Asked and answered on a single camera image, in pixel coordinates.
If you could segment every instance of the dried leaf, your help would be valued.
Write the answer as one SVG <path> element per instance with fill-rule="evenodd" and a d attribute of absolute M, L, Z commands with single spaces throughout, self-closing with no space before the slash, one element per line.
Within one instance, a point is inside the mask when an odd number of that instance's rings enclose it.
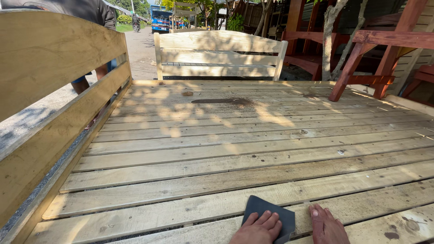
<path fill-rule="evenodd" d="M 183 96 L 192 96 L 193 93 L 192 93 L 192 92 L 184 92 L 182 95 L 183 95 Z"/>

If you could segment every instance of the grass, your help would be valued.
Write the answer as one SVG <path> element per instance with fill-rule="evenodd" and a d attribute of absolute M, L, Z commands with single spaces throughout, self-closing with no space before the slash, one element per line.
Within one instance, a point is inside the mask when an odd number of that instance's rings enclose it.
<path fill-rule="evenodd" d="M 140 24 L 140 29 L 145 28 L 147 25 Z M 119 32 L 133 31 L 133 26 L 131 24 L 116 24 L 116 30 Z"/>

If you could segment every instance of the black sandpaper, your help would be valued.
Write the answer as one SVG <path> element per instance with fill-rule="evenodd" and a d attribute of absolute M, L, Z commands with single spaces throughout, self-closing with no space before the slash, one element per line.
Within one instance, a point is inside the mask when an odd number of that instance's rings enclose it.
<path fill-rule="evenodd" d="M 262 214 L 267 210 L 270 210 L 272 213 L 278 213 L 279 220 L 282 222 L 282 230 L 280 231 L 279 236 L 276 238 L 273 244 L 283 244 L 288 242 L 291 234 L 296 230 L 295 213 L 272 203 L 269 203 L 257 196 L 251 195 L 249 197 L 242 224 L 246 222 L 247 218 L 250 216 L 251 213 L 258 213 L 260 218 Z"/>

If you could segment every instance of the bush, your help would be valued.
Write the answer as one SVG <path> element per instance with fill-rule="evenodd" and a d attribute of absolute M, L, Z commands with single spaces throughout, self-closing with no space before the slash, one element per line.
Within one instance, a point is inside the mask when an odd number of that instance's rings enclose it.
<path fill-rule="evenodd" d="M 243 31 L 244 17 L 237 13 L 237 16 L 232 15 L 227 20 L 227 30 Z"/>
<path fill-rule="evenodd" d="M 119 15 L 117 21 L 122 24 L 131 24 L 133 22 L 133 18 L 128 15 Z"/>

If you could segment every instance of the dark shirt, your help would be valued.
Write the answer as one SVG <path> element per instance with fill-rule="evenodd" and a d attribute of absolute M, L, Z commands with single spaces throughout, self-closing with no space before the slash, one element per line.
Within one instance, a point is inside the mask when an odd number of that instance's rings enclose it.
<path fill-rule="evenodd" d="M 102 0 L 0 0 L 3 9 L 43 7 L 116 30 L 115 15 Z"/>

